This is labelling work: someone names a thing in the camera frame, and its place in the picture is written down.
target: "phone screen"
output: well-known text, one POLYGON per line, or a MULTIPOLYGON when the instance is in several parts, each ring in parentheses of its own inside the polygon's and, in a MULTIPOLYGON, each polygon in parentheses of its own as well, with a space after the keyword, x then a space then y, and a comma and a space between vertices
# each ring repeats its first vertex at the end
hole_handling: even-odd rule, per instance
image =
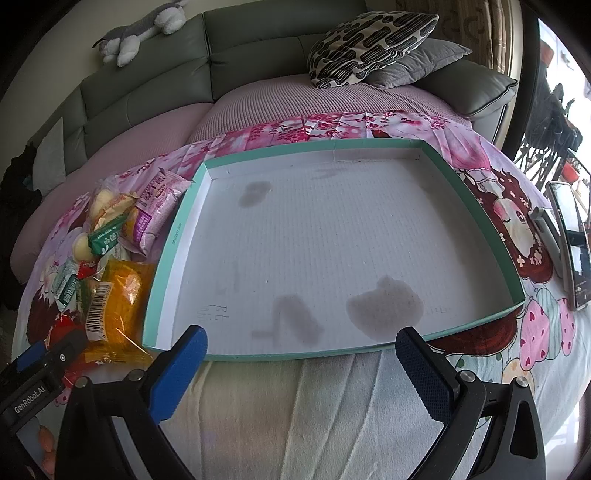
POLYGON ((577 307, 581 307, 591 300, 591 259, 587 231, 570 185, 553 183, 550 188, 558 204, 558 215, 569 246, 574 299, 577 307))

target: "box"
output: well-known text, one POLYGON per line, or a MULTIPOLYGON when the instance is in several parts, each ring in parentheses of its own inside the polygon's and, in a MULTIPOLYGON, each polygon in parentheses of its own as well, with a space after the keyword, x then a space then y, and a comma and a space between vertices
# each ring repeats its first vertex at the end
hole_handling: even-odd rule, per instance
POLYGON ((203 163, 176 214, 143 344, 190 324, 208 358, 367 352, 414 326, 439 338, 525 300, 504 243, 419 140, 300 142, 203 163))

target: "window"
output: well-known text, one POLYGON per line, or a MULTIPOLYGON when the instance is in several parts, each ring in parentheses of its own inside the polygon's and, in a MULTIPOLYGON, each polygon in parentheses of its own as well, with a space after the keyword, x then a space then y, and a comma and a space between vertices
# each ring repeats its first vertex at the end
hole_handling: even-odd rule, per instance
POLYGON ((566 181, 589 208, 591 86, 568 49, 540 21, 540 64, 534 102, 515 163, 544 190, 566 181))

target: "gray plush toy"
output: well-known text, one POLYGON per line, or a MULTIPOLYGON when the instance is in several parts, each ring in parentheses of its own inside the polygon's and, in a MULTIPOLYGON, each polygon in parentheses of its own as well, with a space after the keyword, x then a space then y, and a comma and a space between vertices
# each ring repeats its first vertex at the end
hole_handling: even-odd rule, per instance
POLYGON ((157 35, 160 31, 164 35, 170 35, 185 24, 187 17, 183 5, 188 1, 180 0, 160 5, 131 25, 115 27, 98 39, 92 48, 99 46, 99 54, 103 57, 104 63, 117 59, 119 67, 127 65, 138 54, 142 41, 157 35))

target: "purple snack package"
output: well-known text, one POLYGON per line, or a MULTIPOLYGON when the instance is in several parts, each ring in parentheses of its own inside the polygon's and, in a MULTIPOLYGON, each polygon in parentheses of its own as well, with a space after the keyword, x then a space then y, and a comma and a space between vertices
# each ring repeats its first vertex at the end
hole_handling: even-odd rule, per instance
POLYGON ((121 228, 120 243, 128 250, 148 255, 162 225, 189 185, 190 180, 161 168, 127 216, 121 228))

